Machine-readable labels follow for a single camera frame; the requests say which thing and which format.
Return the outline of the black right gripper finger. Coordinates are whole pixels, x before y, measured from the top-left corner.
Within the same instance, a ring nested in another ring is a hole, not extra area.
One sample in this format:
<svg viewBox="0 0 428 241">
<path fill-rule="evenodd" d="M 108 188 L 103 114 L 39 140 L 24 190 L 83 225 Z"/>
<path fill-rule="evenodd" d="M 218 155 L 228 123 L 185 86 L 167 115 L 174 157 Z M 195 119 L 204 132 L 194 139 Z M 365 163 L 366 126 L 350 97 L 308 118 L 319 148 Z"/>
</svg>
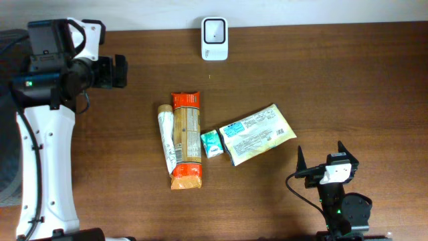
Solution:
<svg viewBox="0 0 428 241">
<path fill-rule="evenodd" d="M 297 165 L 296 165 L 296 171 L 303 171 L 306 169 L 307 169 L 307 166 L 306 166 L 304 154 L 303 154 L 301 146 L 299 145 L 298 146 L 298 160 L 297 160 Z"/>
<path fill-rule="evenodd" d="M 347 150 L 342 141 L 338 141 L 338 152 L 345 153 L 350 161 L 355 160 L 355 157 Z"/>
</svg>

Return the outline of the beige white tube packet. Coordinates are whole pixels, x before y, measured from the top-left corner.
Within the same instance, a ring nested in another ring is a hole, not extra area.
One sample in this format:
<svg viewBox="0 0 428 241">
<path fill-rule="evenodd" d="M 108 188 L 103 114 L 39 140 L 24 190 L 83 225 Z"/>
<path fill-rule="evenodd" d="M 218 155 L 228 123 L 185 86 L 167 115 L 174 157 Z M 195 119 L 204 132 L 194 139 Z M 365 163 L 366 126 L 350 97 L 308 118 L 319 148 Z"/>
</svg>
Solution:
<svg viewBox="0 0 428 241">
<path fill-rule="evenodd" d="M 158 124 L 167 169 L 171 175 L 177 166 L 177 156 L 173 142 L 174 114 L 173 107 L 171 105 L 162 104 L 158 107 Z"/>
</svg>

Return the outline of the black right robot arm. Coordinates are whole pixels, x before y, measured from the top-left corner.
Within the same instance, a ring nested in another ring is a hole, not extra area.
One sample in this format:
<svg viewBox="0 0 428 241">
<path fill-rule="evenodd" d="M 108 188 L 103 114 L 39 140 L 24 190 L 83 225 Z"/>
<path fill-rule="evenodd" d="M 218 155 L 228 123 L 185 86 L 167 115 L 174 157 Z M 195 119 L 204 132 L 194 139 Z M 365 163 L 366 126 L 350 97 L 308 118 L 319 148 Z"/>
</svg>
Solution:
<svg viewBox="0 0 428 241">
<path fill-rule="evenodd" d="M 367 236 L 372 200 L 360 193 L 346 193 L 344 185 L 350 183 L 358 170 L 359 161 L 338 142 L 338 151 L 327 155 L 326 162 L 308 167 L 301 147 L 297 151 L 296 171 L 286 178 L 286 187 L 298 198 L 316 208 L 326 222 L 326 230 L 315 235 L 316 240 L 388 240 L 386 236 Z M 304 179 L 306 189 L 318 190 L 317 206 L 294 191 L 289 180 Z"/>
</svg>

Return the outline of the orange pasta packet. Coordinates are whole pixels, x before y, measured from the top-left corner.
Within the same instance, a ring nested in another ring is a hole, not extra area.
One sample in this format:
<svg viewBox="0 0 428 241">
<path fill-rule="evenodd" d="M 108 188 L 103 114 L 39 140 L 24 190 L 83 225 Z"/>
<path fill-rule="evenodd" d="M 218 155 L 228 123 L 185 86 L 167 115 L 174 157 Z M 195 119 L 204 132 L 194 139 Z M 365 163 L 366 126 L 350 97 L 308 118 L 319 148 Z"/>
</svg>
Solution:
<svg viewBox="0 0 428 241">
<path fill-rule="evenodd" d="M 173 93 L 173 143 L 177 166 L 171 189 L 202 186 L 200 93 Z"/>
</svg>

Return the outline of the yellow noodle packet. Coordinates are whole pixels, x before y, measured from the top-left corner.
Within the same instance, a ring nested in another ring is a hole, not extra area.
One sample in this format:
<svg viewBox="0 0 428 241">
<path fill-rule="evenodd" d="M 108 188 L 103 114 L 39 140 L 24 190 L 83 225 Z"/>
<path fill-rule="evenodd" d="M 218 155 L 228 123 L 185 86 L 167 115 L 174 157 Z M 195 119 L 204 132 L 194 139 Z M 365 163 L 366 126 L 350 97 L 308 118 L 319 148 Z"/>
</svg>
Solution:
<svg viewBox="0 0 428 241">
<path fill-rule="evenodd" d="M 218 131 L 234 166 L 296 138 L 276 104 L 225 125 Z"/>
</svg>

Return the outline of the teal tissue pack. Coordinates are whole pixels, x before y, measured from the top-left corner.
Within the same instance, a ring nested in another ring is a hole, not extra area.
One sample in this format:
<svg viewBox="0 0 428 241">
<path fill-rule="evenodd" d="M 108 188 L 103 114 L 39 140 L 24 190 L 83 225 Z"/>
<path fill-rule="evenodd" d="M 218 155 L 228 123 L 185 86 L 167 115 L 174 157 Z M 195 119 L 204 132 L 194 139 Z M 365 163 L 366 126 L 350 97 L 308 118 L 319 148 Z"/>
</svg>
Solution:
<svg viewBox="0 0 428 241">
<path fill-rule="evenodd" d="M 223 154 L 221 139 L 216 130 L 202 134 L 201 141 L 208 159 Z"/>
</svg>

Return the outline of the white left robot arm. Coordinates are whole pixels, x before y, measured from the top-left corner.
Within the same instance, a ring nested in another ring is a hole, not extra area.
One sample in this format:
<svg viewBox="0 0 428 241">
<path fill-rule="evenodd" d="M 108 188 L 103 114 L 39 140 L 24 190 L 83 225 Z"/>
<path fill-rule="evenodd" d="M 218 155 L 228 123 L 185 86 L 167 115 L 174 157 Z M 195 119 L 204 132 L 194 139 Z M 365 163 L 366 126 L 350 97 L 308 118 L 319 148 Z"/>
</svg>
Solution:
<svg viewBox="0 0 428 241">
<path fill-rule="evenodd" d="M 104 240 L 83 230 L 72 193 L 71 142 L 76 99 L 89 88 L 124 88 L 123 55 L 101 56 L 105 25 L 72 17 L 31 21 L 31 54 L 9 84 L 21 136 L 23 199 L 18 240 Z"/>
</svg>

